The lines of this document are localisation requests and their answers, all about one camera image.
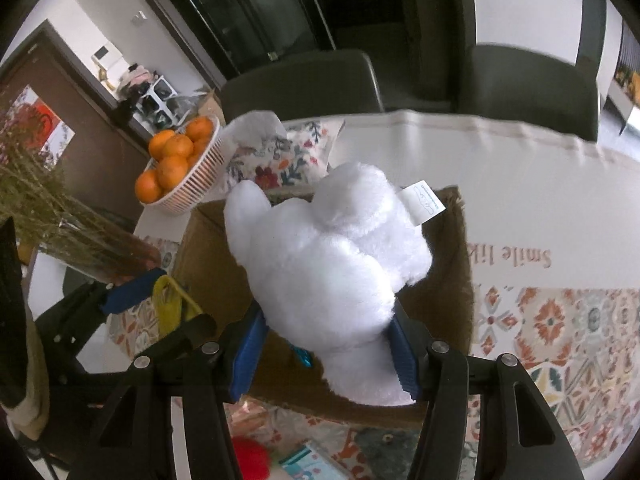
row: white wall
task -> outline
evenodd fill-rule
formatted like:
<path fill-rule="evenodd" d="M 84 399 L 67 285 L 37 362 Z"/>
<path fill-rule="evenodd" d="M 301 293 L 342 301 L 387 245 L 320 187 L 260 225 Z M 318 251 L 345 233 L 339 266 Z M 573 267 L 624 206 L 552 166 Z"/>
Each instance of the white wall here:
<path fill-rule="evenodd" d="M 107 38 L 76 0 L 40 0 L 18 30 L 1 62 L 4 62 L 45 20 L 49 20 L 62 40 L 68 44 L 91 73 L 97 76 L 98 67 L 92 61 L 91 56 L 107 42 Z M 114 67 L 109 74 L 112 82 L 126 69 L 126 61 Z"/>
<path fill-rule="evenodd" d="M 611 80 L 616 72 L 618 56 L 620 55 L 620 43 L 622 41 L 622 16 L 607 0 L 607 28 L 604 31 L 604 45 L 602 46 L 602 58 L 598 69 L 598 90 L 603 97 L 607 96 Z"/>
<path fill-rule="evenodd" d="M 526 48 L 574 63 L 582 0 L 475 0 L 478 43 Z"/>
<path fill-rule="evenodd" d="M 158 70 L 179 92 L 191 92 L 205 85 L 145 0 L 77 1 L 129 62 Z M 147 20 L 136 25 L 132 19 L 139 10 Z"/>

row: black cabinet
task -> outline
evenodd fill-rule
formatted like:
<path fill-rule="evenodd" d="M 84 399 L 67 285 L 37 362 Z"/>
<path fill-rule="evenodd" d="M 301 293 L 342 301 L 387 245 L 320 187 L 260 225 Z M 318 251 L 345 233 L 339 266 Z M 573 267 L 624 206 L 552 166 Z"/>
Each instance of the black cabinet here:
<path fill-rule="evenodd" d="M 334 48 L 318 0 L 171 0 L 226 78 Z"/>

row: metal screw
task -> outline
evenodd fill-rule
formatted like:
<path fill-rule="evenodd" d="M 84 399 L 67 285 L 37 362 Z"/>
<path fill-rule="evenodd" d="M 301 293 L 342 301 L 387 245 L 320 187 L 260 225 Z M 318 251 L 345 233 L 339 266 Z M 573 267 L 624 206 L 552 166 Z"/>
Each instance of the metal screw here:
<path fill-rule="evenodd" d="M 135 361 L 133 361 L 133 365 L 136 368 L 140 368 L 142 370 L 142 368 L 146 368 L 151 364 L 151 359 L 149 359 L 149 357 L 147 357 L 146 355 L 141 355 L 140 357 L 137 357 Z"/>
<path fill-rule="evenodd" d="M 204 343 L 204 345 L 202 345 L 202 353 L 206 355 L 217 354 L 218 350 L 220 350 L 220 345 L 215 341 L 209 341 L 208 343 Z"/>
<path fill-rule="evenodd" d="M 513 354 L 503 354 L 500 360 L 507 366 L 515 366 L 518 364 L 518 358 Z"/>
<path fill-rule="evenodd" d="M 438 354 L 446 354 L 449 351 L 449 344 L 444 341 L 434 341 L 431 348 Z"/>

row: white plush toy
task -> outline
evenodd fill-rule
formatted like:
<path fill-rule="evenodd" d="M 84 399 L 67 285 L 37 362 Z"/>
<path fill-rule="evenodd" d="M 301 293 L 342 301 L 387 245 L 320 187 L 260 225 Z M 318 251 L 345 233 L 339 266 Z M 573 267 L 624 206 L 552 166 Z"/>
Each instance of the white plush toy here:
<path fill-rule="evenodd" d="M 311 203 L 274 207 L 256 184 L 241 182 L 227 199 L 225 227 L 267 324 L 320 359 L 334 393 L 374 406 L 413 402 L 384 332 L 395 293 L 421 280 L 432 257 L 382 171 L 343 164 Z"/>

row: dark gray chair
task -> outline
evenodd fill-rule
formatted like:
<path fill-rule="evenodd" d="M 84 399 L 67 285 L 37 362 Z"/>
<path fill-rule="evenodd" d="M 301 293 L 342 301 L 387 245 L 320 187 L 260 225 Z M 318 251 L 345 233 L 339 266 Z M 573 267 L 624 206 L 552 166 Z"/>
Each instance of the dark gray chair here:
<path fill-rule="evenodd" d="M 457 112 L 598 139 L 596 81 L 574 65 L 509 46 L 479 44 L 466 51 Z"/>
<path fill-rule="evenodd" d="M 251 110 L 272 110 L 282 121 L 384 111 L 369 56 L 359 50 L 287 57 L 228 81 L 220 99 L 227 121 Z"/>

